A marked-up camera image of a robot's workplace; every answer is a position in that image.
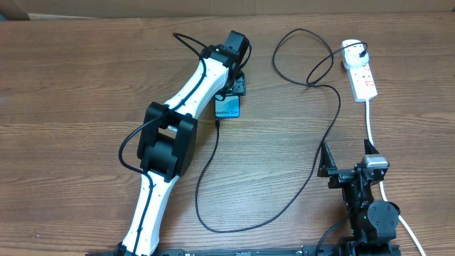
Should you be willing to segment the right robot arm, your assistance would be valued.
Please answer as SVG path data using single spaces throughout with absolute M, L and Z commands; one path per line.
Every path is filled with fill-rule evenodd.
M 348 216 L 333 225 L 319 240 L 316 255 L 400 255 L 400 247 L 392 245 L 397 237 L 400 208 L 390 201 L 377 201 L 372 186 L 384 180 L 390 163 L 366 139 L 365 155 L 351 169 L 338 169 L 326 142 L 321 145 L 317 176 L 328 178 L 329 188 L 342 190 Z M 337 245 L 322 248 L 322 242 L 345 222 L 350 223 L 350 237 Z

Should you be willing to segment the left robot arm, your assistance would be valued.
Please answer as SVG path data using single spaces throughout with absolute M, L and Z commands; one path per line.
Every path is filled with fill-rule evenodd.
M 223 44 L 203 46 L 196 53 L 198 67 L 175 96 L 164 104 L 152 102 L 144 122 L 121 143 L 140 136 L 139 167 L 128 169 L 141 176 L 141 188 L 129 231 L 113 255 L 152 255 L 171 190 L 188 170 L 196 146 L 198 118 L 216 94 L 225 94 L 242 77 L 251 52 L 248 38 L 231 31 Z

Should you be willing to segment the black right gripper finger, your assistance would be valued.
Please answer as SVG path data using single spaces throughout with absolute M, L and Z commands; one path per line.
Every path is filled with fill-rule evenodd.
M 337 171 L 336 163 L 325 141 L 321 145 L 321 158 L 318 166 L 318 177 L 330 177 Z
M 365 154 L 379 154 L 379 151 L 374 147 L 374 145 L 370 142 L 369 139 L 364 140 L 364 148 L 365 148 Z

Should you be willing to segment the blue screen smartphone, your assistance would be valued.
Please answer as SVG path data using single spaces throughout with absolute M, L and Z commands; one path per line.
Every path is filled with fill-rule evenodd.
M 240 116 L 240 97 L 237 95 L 215 96 L 215 116 L 220 119 Z

